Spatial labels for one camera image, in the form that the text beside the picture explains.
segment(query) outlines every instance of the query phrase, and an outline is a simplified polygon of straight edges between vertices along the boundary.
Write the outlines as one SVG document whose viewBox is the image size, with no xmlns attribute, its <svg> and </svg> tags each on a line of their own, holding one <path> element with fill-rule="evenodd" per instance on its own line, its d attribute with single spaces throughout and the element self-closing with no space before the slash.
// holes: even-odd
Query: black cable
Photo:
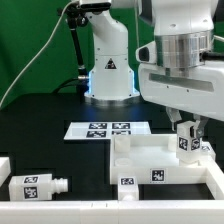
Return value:
<svg viewBox="0 0 224 224">
<path fill-rule="evenodd" d="M 78 84 L 68 84 L 68 85 L 60 85 L 58 88 L 56 88 L 52 93 L 57 94 L 61 89 L 67 88 L 67 87 L 77 87 L 77 86 L 87 86 L 86 82 L 78 83 Z"/>
<path fill-rule="evenodd" d="M 68 79 L 68 80 L 64 81 L 62 84 L 60 84 L 60 85 L 58 86 L 58 88 L 59 88 L 60 86 L 67 85 L 68 83 L 71 83 L 71 82 L 74 82 L 74 81 L 78 81 L 78 80 L 79 80 L 78 78 L 71 78 L 71 79 Z"/>
</svg>

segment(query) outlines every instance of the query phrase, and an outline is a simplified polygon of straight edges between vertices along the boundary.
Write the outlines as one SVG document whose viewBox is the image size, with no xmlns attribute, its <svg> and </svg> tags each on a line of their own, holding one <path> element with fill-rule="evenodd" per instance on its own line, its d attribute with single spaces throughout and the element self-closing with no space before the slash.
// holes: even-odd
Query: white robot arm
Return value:
<svg viewBox="0 0 224 224">
<path fill-rule="evenodd" d="M 88 9 L 86 15 L 94 38 L 95 66 L 89 73 L 86 102 L 100 106 L 138 102 L 140 94 L 134 88 L 134 71 L 128 64 L 128 30 L 104 10 L 111 4 L 114 8 L 134 7 L 135 1 L 80 0 L 79 4 Z"/>
<path fill-rule="evenodd" d="M 186 163 L 198 159 L 208 118 L 224 121 L 223 55 L 211 53 L 218 2 L 139 1 L 140 15 L 155 27 L 155 41 L 136 52 L 141 94 L 146 101 L 166 106 L 172 123 L 181 120 L 178 110 L 195 114 L 196 122 L 177 127 L 177 157 Z M 180 147 L 183 141 L 188 143 L 185 149 Z"/>
</svg>

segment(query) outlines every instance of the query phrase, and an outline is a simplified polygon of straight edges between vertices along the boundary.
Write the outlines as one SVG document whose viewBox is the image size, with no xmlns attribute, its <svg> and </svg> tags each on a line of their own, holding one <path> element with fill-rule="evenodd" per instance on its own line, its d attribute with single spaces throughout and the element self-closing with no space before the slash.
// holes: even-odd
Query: black tabletop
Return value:
<svg viewBox="0 0 224 224">
<path fill-rule="evenodd" d="M 183 113 L 183 119 L 192 116 Z M 0 112 L 0 156 L 9 156 L 12 173 L 52 173 L 68 178 L 69 192 L 54 200 L 116 200 L 117 187 L 109 183 L 110 141 L 64 142 L 71 122 L 147 121 L 152 133 L 172 133 L 165 108 L 148 102 L 123 108 L 103 109 L 86 105 L 76 94 L 28 94 Z M 223 123 L 210 121 L 207 140 L 224 165 Z M 9 200 L 8 183 L 0 189 L 0 200 Z M 140 199 L 212 199 L 206 185 L 140 185 Z"/>
</svg>

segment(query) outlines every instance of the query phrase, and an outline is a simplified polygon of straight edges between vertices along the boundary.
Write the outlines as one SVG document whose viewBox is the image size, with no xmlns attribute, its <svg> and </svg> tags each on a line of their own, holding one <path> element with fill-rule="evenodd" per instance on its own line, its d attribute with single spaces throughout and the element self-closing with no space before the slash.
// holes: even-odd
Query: white foam block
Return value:
<svg viewBox="0 0 224 224">
<path fill-rule="evenodd" d="M 4 183 L 11 172 L 9 158 L 0 158 L 0 186 Z"/>
<path fill-rule="evenodd" d="M 92 122 L 71 123 L 64 140 L 111 139 L 113 135 L 148 135 L 148 122 Z"/>
</svg>

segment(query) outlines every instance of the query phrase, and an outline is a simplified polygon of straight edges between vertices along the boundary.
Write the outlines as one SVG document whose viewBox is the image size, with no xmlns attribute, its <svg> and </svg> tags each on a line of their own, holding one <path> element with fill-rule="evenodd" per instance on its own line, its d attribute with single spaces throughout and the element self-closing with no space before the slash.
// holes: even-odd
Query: metal bracket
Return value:
<svg viewBox="0 0 224 224">
<path fill-rule="evenodd" d="M 175 131 L 175 123 L 177 121 L 182 120 L 181 115 L 179 110 L 171 108 L 171 107 L 166 107 L 166 113 L 170 118 L 170 121 L 172 123 L 172 130 Z"/>
</svg>

